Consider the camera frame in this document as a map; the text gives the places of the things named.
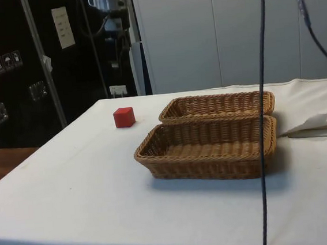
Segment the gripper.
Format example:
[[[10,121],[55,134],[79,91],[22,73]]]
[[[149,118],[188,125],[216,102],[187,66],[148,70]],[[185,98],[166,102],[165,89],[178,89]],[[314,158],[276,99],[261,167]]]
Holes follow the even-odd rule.
[[[125,31],[130,28],[127,9],[112,11],[106,15],[104,29],[107,32]]]

